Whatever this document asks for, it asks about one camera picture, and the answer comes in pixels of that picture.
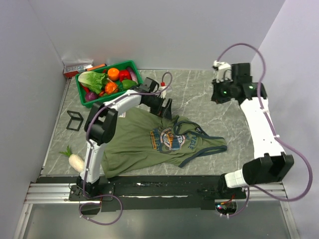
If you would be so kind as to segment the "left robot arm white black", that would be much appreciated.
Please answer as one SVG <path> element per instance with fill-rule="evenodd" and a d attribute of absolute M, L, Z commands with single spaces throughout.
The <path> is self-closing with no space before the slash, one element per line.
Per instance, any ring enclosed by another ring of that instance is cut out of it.
<path fill-rule="evenodd" d="M 142 84 L 132 87 L 109 102 L 93 104 L 85 124 L 87 152 L 84 168 L 76 181 L 85 199 L 93 200 L 98 196 L 102 155 L 115 135 L 118 116 L 142 104 L 150 107 L 154 115 L 167 118 L 166 112 L 171 106 L 171 100 L 165 107 L 162 104 L 171 83 L 172 79 L 166 86 L 155 90 L 158 83 L 146 78 Z"/>

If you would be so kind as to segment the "olive green tank top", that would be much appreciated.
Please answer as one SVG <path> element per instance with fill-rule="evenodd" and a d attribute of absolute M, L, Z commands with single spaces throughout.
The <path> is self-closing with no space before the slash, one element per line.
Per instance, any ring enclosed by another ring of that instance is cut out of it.
<path fill-rule="evenodd" d="M 187 117 L 164 119 L 132 108 L 117 119 L 115 135 L 107 144 L 101 165 L 105 176 L 112 178 L 161 163 L 183 168 L 197 157 L 226 150 L 223 137 L 209 136 Z"/>

